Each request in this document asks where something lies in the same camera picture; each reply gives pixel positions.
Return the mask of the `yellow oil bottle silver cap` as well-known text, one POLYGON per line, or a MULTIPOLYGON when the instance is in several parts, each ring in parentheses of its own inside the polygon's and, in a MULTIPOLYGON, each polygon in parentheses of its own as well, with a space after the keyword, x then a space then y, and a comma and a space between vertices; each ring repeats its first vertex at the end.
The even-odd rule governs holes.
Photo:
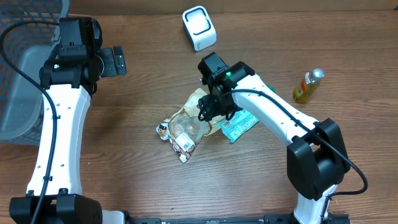
POLYGON ((307 103, 320 86, 323 77, 324 71, 320 68, 307 72, 292 92, 294 101, 296 103, 307 103))

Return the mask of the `green lid white jar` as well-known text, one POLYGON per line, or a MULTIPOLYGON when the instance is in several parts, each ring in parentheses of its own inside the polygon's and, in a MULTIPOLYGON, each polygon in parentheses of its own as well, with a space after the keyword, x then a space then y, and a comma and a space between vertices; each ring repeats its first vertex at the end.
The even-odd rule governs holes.
POLYGON ((274 88, 272 86, 267 85, 267 87, 276 94, 276 91, 274 90, 274 88))

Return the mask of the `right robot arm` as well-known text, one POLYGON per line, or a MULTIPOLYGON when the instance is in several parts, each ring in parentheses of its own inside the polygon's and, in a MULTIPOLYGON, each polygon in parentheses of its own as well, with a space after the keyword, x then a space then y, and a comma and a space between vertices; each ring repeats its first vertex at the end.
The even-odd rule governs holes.
POLYGON ((349 223, 348 215, 328 212, 328 198, 350 170, 339 126, 319 122, 274 93, 244 62, 229 66, 214 52, 198 70, 209 94, 198 101, 199 119, 230 120, 240 109, 254 115, 287 148, 287 176, 298 192, 290 214, 268 214, 264 223, 349 223))

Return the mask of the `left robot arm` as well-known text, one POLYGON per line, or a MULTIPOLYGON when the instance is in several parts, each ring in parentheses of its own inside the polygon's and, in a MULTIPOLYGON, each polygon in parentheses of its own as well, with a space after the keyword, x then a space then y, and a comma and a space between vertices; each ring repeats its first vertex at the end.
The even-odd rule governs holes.
POLYGON ((110 211, 82 194, 83 126, 100 78, 126 73, 120 46, 103 48, 101 26, 91 17, 57 21, 60 39, 35 83, 43 96, 39 153, 24 197, 10 201, 16 223, 127 223, 128 212, 110 211))

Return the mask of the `mint green snack bar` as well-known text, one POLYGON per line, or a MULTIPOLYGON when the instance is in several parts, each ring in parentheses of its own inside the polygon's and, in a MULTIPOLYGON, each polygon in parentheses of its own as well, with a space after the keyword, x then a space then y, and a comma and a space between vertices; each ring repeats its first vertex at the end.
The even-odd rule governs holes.
POLYGON ((259 120, 247 110, 241 110, 227 121, 226 119, 217 123, 217 126, 221 128, 222 133, 234 143, 239 139, 246 131, 250 130, 255 126, 259 120))

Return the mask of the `brown snack pouch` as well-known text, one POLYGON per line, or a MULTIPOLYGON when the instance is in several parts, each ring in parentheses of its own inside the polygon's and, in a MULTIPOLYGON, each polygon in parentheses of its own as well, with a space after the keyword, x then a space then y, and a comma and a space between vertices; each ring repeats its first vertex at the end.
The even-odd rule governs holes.
POLYGON ((172 144, 183 163, 191 158, 201 139, 217 132, 220 129, 217 124, 225 120, 223 116, 216 116, 211 121, 199 121, 198 100, 205 95, 207 93, 203 89, 196 89, 171 118, 165 119, 155 129, 162 140, 172 144))

